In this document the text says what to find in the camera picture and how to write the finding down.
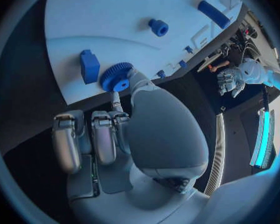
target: white panel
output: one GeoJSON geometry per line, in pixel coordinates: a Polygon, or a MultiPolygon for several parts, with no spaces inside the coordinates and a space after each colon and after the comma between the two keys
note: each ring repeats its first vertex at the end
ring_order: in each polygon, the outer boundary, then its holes
{"type": "MultiPolygon", "coordinates": [[[[149,78],[159,70],[167,76],[188,61],[198,47],[192,41],[208,27],[207,42],[213,35],[211,20],[197,10],[201,0],[47,0],[45,35],[54,76],[67,104],[104,92],[98,84],[85,85],[80,75],[79,54],[91,49],[101,64],[100,74],[110,66],[129,61],[149,78]],[[168,33],[157,37],[148,22],[161,19],[168,33]]],[[[206,0],[220,11],[219,0],[206,0]]],[[[233,8],[238,16],[241,4],[233,8]]]]}

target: blue gear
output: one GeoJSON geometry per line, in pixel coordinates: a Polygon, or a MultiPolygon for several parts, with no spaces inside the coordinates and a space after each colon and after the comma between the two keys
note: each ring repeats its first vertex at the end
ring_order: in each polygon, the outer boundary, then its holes
{"type": "Polygon", "coordinates": [[[120,92],[129,87],[128,72],[131,68],[131,63],[122,62],[107,69],[100,78],[103,90],[120,92]]]}

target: black floor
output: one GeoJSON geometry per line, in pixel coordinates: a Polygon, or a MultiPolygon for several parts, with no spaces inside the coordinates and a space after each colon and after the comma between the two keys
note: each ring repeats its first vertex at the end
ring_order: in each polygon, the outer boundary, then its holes
{"type": "MultiPolygon", "coordinates": [[[[160,85],[180,99],[197,119],[208,143],[209,165],[197,180],[195,188],[204,191],[214,156],[216,141],[216,116],[204,92],[191,72],[180,79],[160,85]]],[[[130,97],[122,98],[124,110],[131,113],[130,97]]],[[[96,110],[110,110],[104,104],[96,110]]],[[[60,170],[48,129],[8,152],[4,159],[13,177],[25,193],[42,210],[61,223],[73,223],[74,217],[66,198],[66,175],[60,170]]]]}

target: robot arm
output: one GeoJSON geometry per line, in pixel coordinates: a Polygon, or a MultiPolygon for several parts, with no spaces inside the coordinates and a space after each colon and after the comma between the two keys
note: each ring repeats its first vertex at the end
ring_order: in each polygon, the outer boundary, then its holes
{"type": "Polygon", "coordinates": [[[280,74],[267,70],[258,61],[245,59],[236,68],[228,68],[217,75],[219,93],[224,95],[232,91],[235,98],[245,87],[245,84],[265,84],[280,90],[280,74]]]}

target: blue light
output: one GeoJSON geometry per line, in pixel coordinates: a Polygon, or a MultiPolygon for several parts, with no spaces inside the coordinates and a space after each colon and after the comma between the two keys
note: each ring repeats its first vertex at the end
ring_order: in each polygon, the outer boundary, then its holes
{"type": "Polygon", "coordinates": [[[255,165],[259,167],[261,167],[263,164],[266,150],[267,150],[269,131],[270,131],[270,112],[266,111],[264,117],[265,118],[264,118],[264,126],[263,126],[262,143],[261,143],[259,154],[255,162],[255,165]]]}

